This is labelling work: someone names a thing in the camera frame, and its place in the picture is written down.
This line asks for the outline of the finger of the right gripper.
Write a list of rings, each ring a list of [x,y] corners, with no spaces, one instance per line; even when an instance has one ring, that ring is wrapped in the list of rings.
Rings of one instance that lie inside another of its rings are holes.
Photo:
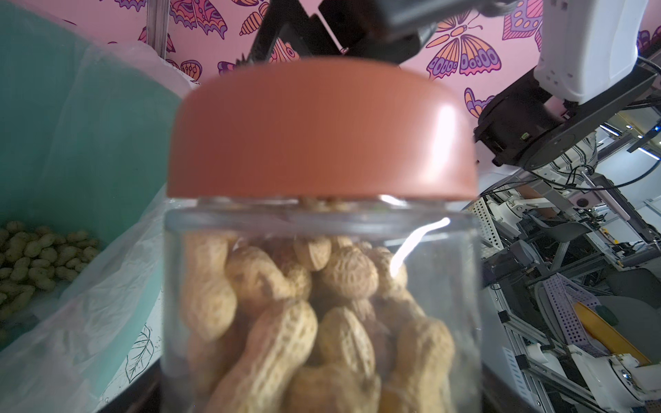
[[[346,56],[399,65],[416,56],[438,24],[477,11],[500,17],[514,1],[355,0],[323,1],[318,11]]]
[[[308,15],[297,0],[270,2],[246,63],[267,63],[275,50],[277,40],[289,42],[301,57],[341,54],[319,16]]]

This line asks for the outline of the brown jar lid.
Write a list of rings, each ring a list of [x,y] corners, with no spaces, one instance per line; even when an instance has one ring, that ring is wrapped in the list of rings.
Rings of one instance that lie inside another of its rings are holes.
[[[449,89],[394,65],[315,58],[242,67],[182,101],[167,194],[470,201],[473,131]]]

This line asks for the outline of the brown-lid peanut jar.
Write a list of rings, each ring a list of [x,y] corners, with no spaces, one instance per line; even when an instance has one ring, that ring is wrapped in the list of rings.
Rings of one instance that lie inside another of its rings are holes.
[[[164,412],[478,412],[478,232],[425,201],[165,216]]]

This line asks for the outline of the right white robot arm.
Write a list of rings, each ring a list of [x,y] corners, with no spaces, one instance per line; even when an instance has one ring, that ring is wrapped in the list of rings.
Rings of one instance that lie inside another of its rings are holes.
[[[323,1],[308,15],[297,1],[273,1],[242,63],[269,60],[291,34],[306,56],[400,64],[471,12],[502,17],[504,36],[533,32],[540,56],[486,105],[474,137],[495,165],[532,171],[617,112],[644,105],[660,74],[637,46],[646,9],[644,1]]]

